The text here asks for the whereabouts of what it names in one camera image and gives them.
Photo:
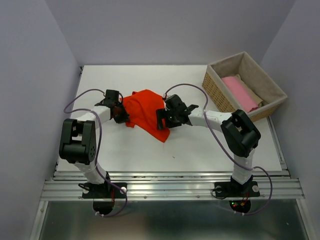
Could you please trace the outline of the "orange t shirt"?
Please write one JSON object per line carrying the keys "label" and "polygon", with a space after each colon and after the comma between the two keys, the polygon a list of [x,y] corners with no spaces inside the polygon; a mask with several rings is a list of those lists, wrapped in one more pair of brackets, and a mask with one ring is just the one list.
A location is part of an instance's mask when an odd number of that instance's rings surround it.
{"label": "orange t shirt", "polygon": [[129,121],[125,123],[127,127],[138,126],[162,143],[168,139],[168,128],[157,129],[156,110],[164,108],[162,96],[149,89],[133,91],[123,99],[123,105],[129,114]]}

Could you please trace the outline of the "wicker basket with liner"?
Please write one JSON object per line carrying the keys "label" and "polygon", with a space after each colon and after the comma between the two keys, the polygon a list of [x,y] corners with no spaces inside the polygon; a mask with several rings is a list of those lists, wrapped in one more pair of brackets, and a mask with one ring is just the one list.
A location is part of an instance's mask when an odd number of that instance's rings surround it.
{"label": "wicker basket with liner", "polygon": [[241,109],[253,122],[271,116],[288,98],[245,51],[209,64],[202,87],[218,110]]}

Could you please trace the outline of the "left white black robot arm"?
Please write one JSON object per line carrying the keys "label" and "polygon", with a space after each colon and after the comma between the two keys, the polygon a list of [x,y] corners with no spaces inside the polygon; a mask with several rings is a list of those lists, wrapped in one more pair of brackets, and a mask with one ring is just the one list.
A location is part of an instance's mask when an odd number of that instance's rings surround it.
{"label": "left white black robot arm", "polygon": [[76,99],[93,91],[102,93],[103,99],[91,109],[68,110],[70,103],[64,108],[63,112],[66,114],[84,112],[84,115],[63,121],[59,157],[77,167],[86,177],[86,183],[79,184],[85,195],[106,197],[113,190],[119,190],[125,195],[126,188],[112,183],[109,173],[98,162],[103,135],[102,124],[110,120],[122,124],[129,120],[129,114],[124,107],[124,97],[117,90],[89,89]]}

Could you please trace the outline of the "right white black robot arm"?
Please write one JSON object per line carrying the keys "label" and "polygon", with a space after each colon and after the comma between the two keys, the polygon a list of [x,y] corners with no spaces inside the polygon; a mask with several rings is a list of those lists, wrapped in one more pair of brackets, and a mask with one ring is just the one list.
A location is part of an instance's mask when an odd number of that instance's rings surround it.
{"label": "right white black robot arm", "polygon": [[155,111],[157,129],[182,125],[208,128],[222,150],[233,162],[230,189],[235,195],[248,190],[252,179],[253,156],[261,133],[243,110],[218,112],[198,105],[187,106],[174,94],[164,100],[164,108]]}

